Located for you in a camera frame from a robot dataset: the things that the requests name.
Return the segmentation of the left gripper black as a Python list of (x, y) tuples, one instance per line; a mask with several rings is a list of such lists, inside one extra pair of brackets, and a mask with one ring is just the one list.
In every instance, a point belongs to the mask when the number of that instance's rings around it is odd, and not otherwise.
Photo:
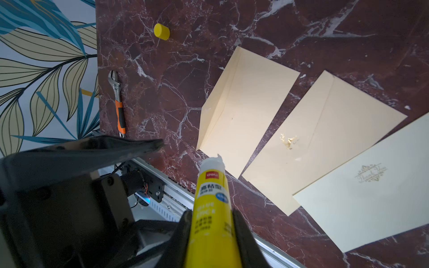
[(125, 163), (162, 139), (97, 136), (1, 160), (1, 229), (18, 268), (160, 268), (176, 222), (136, 220), (128, 198), (162, 182)]

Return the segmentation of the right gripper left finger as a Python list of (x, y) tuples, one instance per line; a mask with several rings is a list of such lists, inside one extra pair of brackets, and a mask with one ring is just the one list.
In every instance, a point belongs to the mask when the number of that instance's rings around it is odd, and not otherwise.
[(192, 211), (183, 213), (167, 247), (160, 258), (161, 268), (183, 268), (191, 233)]

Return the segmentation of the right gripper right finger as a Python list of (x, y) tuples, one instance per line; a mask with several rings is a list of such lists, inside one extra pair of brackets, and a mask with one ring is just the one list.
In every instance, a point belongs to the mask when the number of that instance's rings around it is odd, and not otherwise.
[(243, 268), (270, 268), (241, 212), (232, 210), (235, 234)]

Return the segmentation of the yellow glue stick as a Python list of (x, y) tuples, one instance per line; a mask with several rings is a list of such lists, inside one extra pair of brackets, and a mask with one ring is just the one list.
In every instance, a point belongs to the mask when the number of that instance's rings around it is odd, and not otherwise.
[(242, 267), (222, 157), (200, 165), (185, 268)]

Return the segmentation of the manila envelope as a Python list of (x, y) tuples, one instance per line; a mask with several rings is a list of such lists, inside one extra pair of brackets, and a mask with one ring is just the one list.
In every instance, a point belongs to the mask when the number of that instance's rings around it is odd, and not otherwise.
[(244, 172), (286, 215), (294, 194), (372, 147), (406, 116), (324, 71)]
[(305, 187), (294, 198), (342, 252), (428, 224), (428, 115)]
[(220, 155), (238, 178), (298, 77), (296, 70), (236, 47), (202, 106), (196, 148)]

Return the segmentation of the yellow glue stick cap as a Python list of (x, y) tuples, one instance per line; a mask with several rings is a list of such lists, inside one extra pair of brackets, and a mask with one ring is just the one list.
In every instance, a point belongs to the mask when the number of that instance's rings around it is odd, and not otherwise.
[(154, 35), (159, 39), (167, 41), (170, 38), (170, 30), (166, 26), (157, 23), (154, 26)]

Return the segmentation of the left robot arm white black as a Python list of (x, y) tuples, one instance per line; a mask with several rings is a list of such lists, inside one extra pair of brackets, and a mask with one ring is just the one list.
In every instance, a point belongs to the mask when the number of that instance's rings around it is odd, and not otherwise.
[(143, 247), (128, 198), (163, 186), (142, 170), (99, 169), (158, 151), (163, 141), (98, 136), (1, 159), (3, 268), (114, 268)]

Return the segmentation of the orange adjustable wrench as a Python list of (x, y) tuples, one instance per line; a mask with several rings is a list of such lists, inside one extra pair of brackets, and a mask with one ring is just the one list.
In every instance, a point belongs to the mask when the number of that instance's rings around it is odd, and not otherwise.
[(114, 90), (115, 95), (115, 107), (116, 107), (116, 115), (117, 115), (117, 128), (119, 131), (119, 135), (121, 138), (126, 137), (126, 121), (124, 114), (124, 107), (121, 99), (121, 90), (122, 84), (119, 81), (117, 71), (110, 71), (108, 75), (108, 81)]

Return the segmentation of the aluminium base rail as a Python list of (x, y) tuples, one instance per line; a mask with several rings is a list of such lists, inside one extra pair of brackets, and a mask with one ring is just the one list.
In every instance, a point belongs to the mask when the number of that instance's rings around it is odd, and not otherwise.
[(226, 174), (220, 161), (212, 161), (198, 175), (196, 193), (173, 183), (164, 173), (137, 157), (134, 163), (149, 178), (160, 179), (160, 189), (148, 189), (153, 193), (152, 203), (166, 205), (169, 201), (174, 208), (193, 210), (192, 226), (188, 241), (185, 265), (199, 268), (207, 260), (211, 267), (221, 267), (228, 260), (240, 267), (261, 268), (265, 264), (280, 263), (287, 268), (301, 268), (303, 265), (271, 243), (249, 231), (242, 219), (234, 219)]

